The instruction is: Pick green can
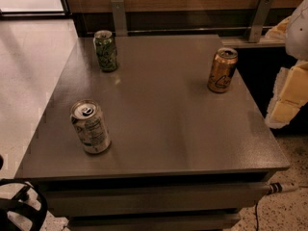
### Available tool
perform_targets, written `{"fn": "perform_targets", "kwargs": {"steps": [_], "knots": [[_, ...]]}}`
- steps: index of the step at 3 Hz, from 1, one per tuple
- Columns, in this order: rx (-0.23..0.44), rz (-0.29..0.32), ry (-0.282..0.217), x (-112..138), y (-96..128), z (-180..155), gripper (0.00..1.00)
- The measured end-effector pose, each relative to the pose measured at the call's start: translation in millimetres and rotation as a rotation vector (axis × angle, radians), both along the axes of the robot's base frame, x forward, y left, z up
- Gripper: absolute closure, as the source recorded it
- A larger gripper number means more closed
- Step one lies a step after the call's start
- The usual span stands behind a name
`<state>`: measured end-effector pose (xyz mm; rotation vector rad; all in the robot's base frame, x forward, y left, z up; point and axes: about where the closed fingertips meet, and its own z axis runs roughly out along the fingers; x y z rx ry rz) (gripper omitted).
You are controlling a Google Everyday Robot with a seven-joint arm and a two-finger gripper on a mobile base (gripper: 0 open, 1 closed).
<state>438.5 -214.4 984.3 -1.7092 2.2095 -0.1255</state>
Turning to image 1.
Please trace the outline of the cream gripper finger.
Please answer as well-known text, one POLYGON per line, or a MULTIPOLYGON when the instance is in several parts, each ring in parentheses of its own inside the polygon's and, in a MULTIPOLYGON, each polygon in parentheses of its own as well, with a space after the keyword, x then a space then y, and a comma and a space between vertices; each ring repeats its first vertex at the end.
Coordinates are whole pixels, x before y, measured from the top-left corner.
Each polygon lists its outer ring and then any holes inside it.
POLYGON ((290 21, 289 16, 284 18, 277 25, 275 25, 271 29, 269 29, 266 32, 265 37, 267 39, 284 41, 285 36, 286 36, 287 25, 288 25, 289 21, 290 21))
POLYGON ((272 92, 265 123, 269 128, 280 129, 308 102, 308 62, 297 61, 290 69, 281 67, 272 92))

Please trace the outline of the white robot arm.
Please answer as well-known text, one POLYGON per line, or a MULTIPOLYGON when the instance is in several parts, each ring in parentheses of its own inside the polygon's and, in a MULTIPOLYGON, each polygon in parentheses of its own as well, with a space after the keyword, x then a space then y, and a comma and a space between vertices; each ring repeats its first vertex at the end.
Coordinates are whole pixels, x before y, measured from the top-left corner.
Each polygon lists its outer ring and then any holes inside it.
POLYGON ((286 53, 296 59, 290 69, 280 68, 267 109, 265 123, 269 128, 280 129, 308 102, 308 0, 268 30, 266 37, 283 41, 286 53))

